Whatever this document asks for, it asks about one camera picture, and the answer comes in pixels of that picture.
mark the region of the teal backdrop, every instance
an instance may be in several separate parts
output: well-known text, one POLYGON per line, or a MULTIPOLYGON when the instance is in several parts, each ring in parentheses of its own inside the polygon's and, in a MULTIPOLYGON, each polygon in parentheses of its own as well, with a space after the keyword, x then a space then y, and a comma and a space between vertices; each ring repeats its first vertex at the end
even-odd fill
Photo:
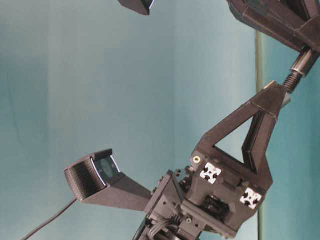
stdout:
MULTIPOLYGON (((261 80, 283 83, 298 53, 261 37, 261 80)), ((320 235, 320 63, 280 113, 267 158, 274 184, 262 208, 263 240, 318 239, 320 235)))

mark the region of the metal cylinder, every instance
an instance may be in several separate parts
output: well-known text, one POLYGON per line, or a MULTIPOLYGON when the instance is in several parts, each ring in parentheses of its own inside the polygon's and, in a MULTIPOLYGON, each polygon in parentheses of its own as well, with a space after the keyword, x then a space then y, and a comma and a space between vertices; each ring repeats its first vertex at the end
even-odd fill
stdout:
POLYGON ((298 72, 303 77, 306 77, 310 72, 310 70, 312 69, 312 67, 314 66, 314 64, 316 63, 316 61, 318 60, 318 58, 319 58, 318 52, 308 47, 305 47, 302 50, 299 57, 297 58, 297 60, 295 61, 295 63, 293 64, 291 70, 298 72))

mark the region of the threaded rod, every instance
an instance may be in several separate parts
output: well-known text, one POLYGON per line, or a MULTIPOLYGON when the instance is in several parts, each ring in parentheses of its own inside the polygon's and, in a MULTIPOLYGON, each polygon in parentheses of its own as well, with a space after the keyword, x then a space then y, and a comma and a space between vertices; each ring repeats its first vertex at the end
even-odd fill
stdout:
POLYGON ((286 78, 283 85, 288 89, 289 93, 293 93, 300 83, 302 77, 302 74, 293 70, 291 74, 286 78))

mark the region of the bolt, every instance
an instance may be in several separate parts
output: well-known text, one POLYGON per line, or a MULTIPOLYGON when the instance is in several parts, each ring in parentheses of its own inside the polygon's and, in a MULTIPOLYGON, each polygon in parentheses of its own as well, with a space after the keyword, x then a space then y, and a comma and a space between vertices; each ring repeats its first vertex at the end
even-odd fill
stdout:
POLYGON ((290 94, 294 92, 302 77, 303 75, 301 73, 293 70, 286 78, 283 85, 288 89, 290 94))
POLYGON ((164 177, 160 178, 160 180, 158 181, 158 185, 162 182, 163 179, 164 179, 164 177))
POLYGON ((200 158, 199 156, 195 156, 195 157, 193 158, 193 162, 194 162, 195 164, 200 163, 200 161, 201 161, 201 158, 200 158))
POLYGON ((192 166, 186 166, 185 167, 186 172, 195 172, 194 168, 192 166))

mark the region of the black cable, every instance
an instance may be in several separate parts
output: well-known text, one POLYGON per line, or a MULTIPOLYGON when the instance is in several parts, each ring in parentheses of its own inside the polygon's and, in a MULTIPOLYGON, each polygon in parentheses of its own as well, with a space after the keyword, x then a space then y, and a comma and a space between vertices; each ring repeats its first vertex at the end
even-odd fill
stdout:
POLYGON ((77 198, 72 199, 64 208, 62 208, 60 211, 58 211, 53 217, 49 218, 47 221, 36 227, 34 230, 32 230, 28 235, 26 235, 22 240, 27 240, 32 237, 36 232, 47 226, 49 223, 56 220, 61 214, 63 214, 68 208, 71 207, 72 204, 74 204, 77 201, 77 198))

